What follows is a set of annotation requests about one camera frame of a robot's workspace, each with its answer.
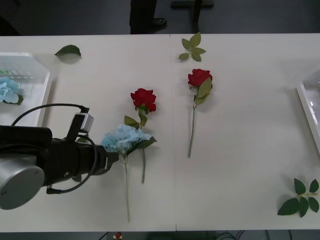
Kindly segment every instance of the hydrangea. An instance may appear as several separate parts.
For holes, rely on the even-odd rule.
[[[16,104],[19,101],[20,84],[11,80],[7,76],[0,77],[0,102]]]
[[[131,149],[135,144],[149,140],[150,134],[144,133],[141,129],[136,129],[132,126],[119,124],[117,129],[107,133],[101,145],[104,146],[107,152],[125,153]]]

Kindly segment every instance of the dark floor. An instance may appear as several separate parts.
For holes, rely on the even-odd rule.
[[[214,0],[204,9],[205,34],[320,33],[320,0]],[[1,0],[0,16],[21,35],[129,34],[130,0]],[[168,26],[158,34],[191,34],[190,11],[158,0],[156,17]]]

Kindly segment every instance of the white tray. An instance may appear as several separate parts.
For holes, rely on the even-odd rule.
[[[296,89],[320,153],[320,70],[300,82]]]
[[[20,85],[23,96],[21,105],[0,102],[0,125],[11,125],[25,111],[47,103],[51,75],[32,54],[23,52],[0,52],[0,77],[9,77]],[[17,126],[40,127],[45,109],[23,117]]]

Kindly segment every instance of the flower stem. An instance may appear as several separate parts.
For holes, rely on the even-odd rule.
[[[145,149],[142,149],[142,155],[143,155],[143,170],[142,170],[142,183],[145,183],[145,176],[146,176],[146,155],[145,155]]]
[[[197,104],[193,105],[193,114],[192,114],[192,130],[191,130],[191,138],[190,138],[190,144],[189,144],[189,152],[188,152],[188,158],[190,158],[191,155],[191,147],[192,147],[192,141],[194,139],[194,129],[195,129],[195,112],[196,112]]]
[[[127,160],[125,160],[125,162],[124,162],[124,168],[125,168],[125,201],[126,201],[126,213],[127,213],[127,215],[128,215],[128,222],[130,223]]]

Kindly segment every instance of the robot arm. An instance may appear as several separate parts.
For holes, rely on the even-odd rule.
[[[72,192],[90,176],[106,173],[118,161],[118,153],[106,152],[103,146],[95,145],[86,136],[82,137],[90,144],[75,142],[80,132],[90,131],[93,122],[93,117],[88,114],[89,109],[83,109],[81,113],[75,114],[64,139],[52,138],[51,130],[45,127],[0,126],[1,209],[10,210],[22,206],[43,186],[48,186],[47,194]],[[17,118],[12,125],[32,112],[31,110]],[[52,184],[82,174],[88,175],[75,187],[67,190],[52,188]]]

